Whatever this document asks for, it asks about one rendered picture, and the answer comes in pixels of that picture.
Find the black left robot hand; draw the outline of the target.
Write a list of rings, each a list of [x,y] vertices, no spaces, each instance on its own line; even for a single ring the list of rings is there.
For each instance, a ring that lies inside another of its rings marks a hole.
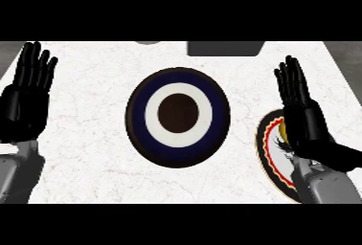
[[[56,63],[39,41],[24,44],[14,82],[0,95],[0,144],[36,140],[46,129]]]

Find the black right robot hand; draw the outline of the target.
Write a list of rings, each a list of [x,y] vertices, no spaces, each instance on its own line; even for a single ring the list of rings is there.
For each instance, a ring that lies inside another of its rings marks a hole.
[[[286,135],[294,154],[340,172],[362,168],[362,151],[331,141],[324,113],[312,99],[296,57],[286,57],[275,76],[284,105]]]

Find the white plate with red rim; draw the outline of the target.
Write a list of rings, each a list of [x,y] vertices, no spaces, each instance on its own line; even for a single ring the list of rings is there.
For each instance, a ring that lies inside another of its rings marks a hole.
[[[291,154],[286,152],[284,139],[280,134],[283,123],[283,110],[272,111],[262,119],[256,128],[256,152],[260,165],[271,182],[283,194],[294,201],[300,202],[297,190],[291,180],[293,164]]]

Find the blue and white ringed plate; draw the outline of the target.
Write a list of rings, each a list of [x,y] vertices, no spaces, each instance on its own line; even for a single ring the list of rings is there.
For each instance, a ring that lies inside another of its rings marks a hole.
[[[203,72],[169,68],[150,75],[126,107],[132,145],[157,165],[192,167],[226,139],[231,108],[225,93]]]

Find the dark grey appliance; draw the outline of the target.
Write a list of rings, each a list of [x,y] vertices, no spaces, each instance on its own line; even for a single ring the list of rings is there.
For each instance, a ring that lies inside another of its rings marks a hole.
[[[263,41],[188,41],[189,56],[257,56]]]

